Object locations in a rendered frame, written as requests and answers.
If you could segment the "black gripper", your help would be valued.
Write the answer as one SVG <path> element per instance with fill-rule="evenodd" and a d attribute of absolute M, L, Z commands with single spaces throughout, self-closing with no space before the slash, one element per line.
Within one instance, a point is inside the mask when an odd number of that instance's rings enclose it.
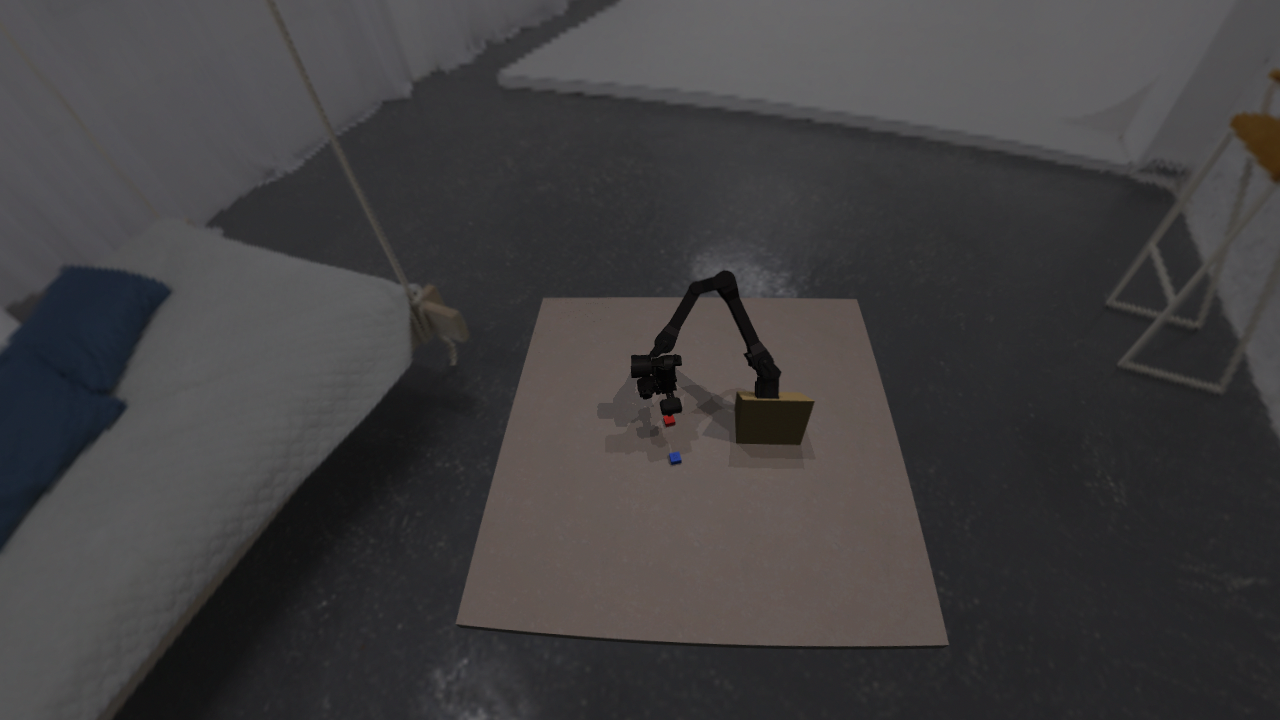
<path fill-rule="evenodd" d="M 681 404 L 680 398 L 675 397 L 675 393 L 673 393 L 673 391 L 677 389 L 675 382 L 677 382 L 676 375 L 673 378 L 671 378 L 669 380 L 662 380 L 657 375 L 657 383 L 658 383 L 658 387 L 660 389 L 660 393 L 667 396 L 667 398 L 663 398 L 660 401 L 660 413 L 664 416 L 666 415 L 667 416 L 672 416 L 676 413 L 682 413 L 682 404 Z"/>

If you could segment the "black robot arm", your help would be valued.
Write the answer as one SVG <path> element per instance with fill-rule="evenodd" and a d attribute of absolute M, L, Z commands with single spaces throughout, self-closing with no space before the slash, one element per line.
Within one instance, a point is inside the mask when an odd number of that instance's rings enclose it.
<path fill-rule="evenodd" d="M 754 331 L 753 323 L 750 322 L 742 302 L 739 299 L 739 287 L 732 272 L 719 272 L 716 277 L 707 281 L 694 281 L 689 286 L 687 293 L 685 293 L 684 300 L 678 305 L 675 315 L 666 325 L 660 334 L 657 336 L 654 342 L 655 347 L 649 355 L 631 355 L 631 377 L 637 379 L 637 391 L 640 397 L 652 398 L 652 395 L 657 392 L 660 395 L 660 389 L 657 383 L 657 375 L 662 380 L 669 380 L 675 377 L 675 366 L 682 366 L 681 356 L 663 355 L 669 354 L 675 348 L 676 340 L 678 337 L 678 331 L 684 325 L 685 319 L 689 316 L 694 304 L 698 301 L 700 293 L 705 293 L 716 290 L 724 302 L 730 307 L 730 313 L 733 316 L 736 325 L 739 327 L 742 340 L 748 347 L 748 354 L 742 354 L 748 359 L 748 366 L 753 366 L 756 370 L 755 382 L 755 396 L 756 398 L 780 398 L 780 369 L 774 366 L 774 359 L 771 356 L 769 351 L 762 345 L 760 340 Z M 657 366 L 657 373 L 654 372 Z M 650 375 L 654 373 L 654 375 Z"/>

